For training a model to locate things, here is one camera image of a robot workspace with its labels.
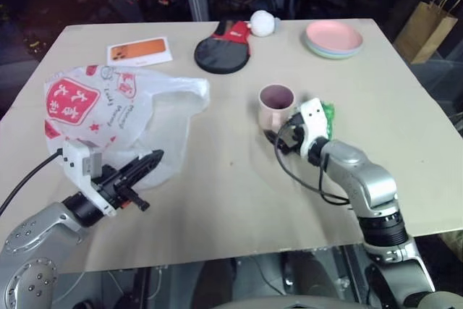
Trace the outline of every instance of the mug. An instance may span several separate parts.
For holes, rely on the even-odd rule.
[[[259,126],[275,133],[291,116],[294,107],[294,93],[284,85],[265,86],[259,92]]]

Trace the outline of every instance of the white ball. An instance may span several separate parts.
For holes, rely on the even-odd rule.
[[[275,31],[275,17],[265,10],[254,12],[250,20],[251,33],[255,36],[267,36]]]

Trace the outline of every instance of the ping pong paddle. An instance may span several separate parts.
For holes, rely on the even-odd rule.
[[[229,74],[240,70],[250,57],[247,43],[249,34],[246,22],[220,21],[216,31],[196,46],[196,64],[213,74]]]

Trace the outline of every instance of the green object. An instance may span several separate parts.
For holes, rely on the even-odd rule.
[[[326,121],[328,122],[328,126],[326,127],[328,139],[331,140],[333,137],[334,104],[322,101],[321,106],[323,107],[323,112],[325,113]]]

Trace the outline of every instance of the pink plate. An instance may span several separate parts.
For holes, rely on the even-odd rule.
[[[360,33],[350,25],[332,20],[310,23],[305,32],[315,45],[338,53],[355,50],[363,43]]]

